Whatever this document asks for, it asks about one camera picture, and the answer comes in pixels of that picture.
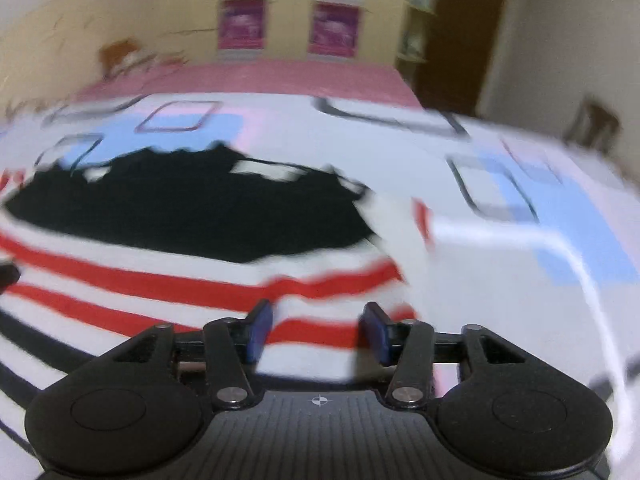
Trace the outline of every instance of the white cable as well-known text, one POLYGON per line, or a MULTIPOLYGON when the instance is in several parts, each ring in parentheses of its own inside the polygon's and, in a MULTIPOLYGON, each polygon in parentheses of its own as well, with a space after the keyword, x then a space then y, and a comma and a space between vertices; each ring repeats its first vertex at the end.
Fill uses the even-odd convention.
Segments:
POLYGON ((619 463, 630 451, 634 439, 634 412, 626 388, 625 364, 616 345, 613 330, 602 309, 598 289, 581 254, 559 233, 522 224, 468 224, 434 218, 430 226, 436 241, 486 248, 544 248, 561 257, 577 276, 584 300, 590 309, 600 337, 600 347, 612 383, 615 400, 614 434, 607 447, 609 459, 619 463))

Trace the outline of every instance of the brown chair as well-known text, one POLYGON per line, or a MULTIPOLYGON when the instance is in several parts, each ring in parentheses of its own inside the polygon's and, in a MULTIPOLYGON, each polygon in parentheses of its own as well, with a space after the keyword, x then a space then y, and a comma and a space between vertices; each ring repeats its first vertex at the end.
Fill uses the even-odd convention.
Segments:
POLYGON ((596 98, 586 97, 578 108, 574 123, 562 136, 565 144, 593 148, 607 155, 620 132, 620 120, 596 98))

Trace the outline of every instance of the purple picture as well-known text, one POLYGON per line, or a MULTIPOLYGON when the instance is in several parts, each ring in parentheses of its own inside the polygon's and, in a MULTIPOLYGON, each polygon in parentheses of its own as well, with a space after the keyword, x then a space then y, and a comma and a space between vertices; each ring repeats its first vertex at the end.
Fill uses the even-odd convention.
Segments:
POLYGON ((309 52, 353 57, 358 39, 359 12, 357 7, 316 4, 309 52))
POLYGON ((262 48, 265 0, 223 3, 219 48, 262 48))

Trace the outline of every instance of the shelf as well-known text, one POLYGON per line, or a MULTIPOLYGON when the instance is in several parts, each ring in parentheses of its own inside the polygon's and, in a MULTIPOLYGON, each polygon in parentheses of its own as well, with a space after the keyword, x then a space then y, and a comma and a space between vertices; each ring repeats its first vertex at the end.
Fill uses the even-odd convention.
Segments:
POLYGON ((417 57, 417 56, 408 56, 407 54, 402 54, 401 52, 398 52, 396 54, 396 57, 398 59, 401 59, 402 61, 407 61, 409 63, 426 63, 427 60, 423 59, 421 57, 417 57))
POLYGON ((408 1, 405 1, 405 4, 410 9, 417 10, 418 12, 423 12, 425 14, 430 14, 431 16, 435 16, 436 15, 436 13, 434 12, 433 9, 426 9, 425 7, 418 7, 418 6, 415 6, 412 3, 409 3, 408 1))

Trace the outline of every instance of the silver screw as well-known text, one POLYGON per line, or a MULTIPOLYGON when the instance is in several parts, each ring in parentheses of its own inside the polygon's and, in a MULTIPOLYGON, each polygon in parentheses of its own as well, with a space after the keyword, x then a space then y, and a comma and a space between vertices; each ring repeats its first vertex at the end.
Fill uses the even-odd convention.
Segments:
POLYGON ((222 402, 228 402, 229 404, 236 404, 237 402, 242 402, 246 399, 248 393, 246 390, 242 388, 238 388, 237 386, 228 386, 226 388, 222 388, 218 390, 216 396, 222 400, 222 402))
POLYGON ((398 400, 399 402, 405 402, 406 404, 418 402, 421 398, 424 397, 424 395, 418 388, 412 388, 411 386, 396 388, 391 395, 395 400, 398 400))

